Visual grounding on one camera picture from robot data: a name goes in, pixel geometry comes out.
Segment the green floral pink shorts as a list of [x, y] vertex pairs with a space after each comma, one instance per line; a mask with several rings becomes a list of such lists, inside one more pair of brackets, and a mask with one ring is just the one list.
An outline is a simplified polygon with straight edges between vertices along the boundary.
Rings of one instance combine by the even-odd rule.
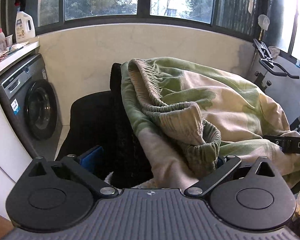
[[300, 154], [285, 154], [267, 140], [299, 134], [252, 82], [172, 57], [131, 59], [121, 75], [123, 105], [156, 187], [184, 190], [230, 154], [246, 162], [266, 156], [289, 187], [300, 182]]

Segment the grey washing machine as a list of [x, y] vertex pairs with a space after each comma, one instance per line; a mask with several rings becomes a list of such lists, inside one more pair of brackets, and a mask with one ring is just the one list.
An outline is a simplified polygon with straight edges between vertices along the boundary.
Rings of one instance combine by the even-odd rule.
[[52, 161], [62, 123], [41, 54], [25, 57], [0, 75], [0, 104], [28, 154]]

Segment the white detergent bottle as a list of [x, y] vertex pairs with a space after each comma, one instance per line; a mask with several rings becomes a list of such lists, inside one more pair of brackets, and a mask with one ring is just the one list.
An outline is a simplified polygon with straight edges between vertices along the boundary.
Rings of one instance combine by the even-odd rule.
[[18, 11], [15, 19], [15, 38], [17, 43], [26, 42], [36, 36], [33, 18], [24, 11]]

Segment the black exercise bike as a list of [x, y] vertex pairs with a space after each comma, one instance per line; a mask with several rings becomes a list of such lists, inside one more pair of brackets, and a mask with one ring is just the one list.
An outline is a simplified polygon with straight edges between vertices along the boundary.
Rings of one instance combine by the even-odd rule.
[[[253, 47], [256, 49], [256, 53], [259, 55], [258, 64], [261, 65], [266, 72], [263, 74], [259, 71], [256, 71], [254, 75], [256, 79], [253, 81], [262, 92], [266, 92], [266, 89], [272, 85], [270, 80], [267, 80], [266, 83], [263, 83], [267, 74], [271, 74], [276, 77], [289, 78], [291, 80], [300, 80], [300, 76], [290, 74], [281, 64], [274, 61], [274, 58], [266, 46], [266, 44], [260, 40], [254, 39]], [[300, 132], [300, 115], [290, 124], [290, 129], [292, 131]]]

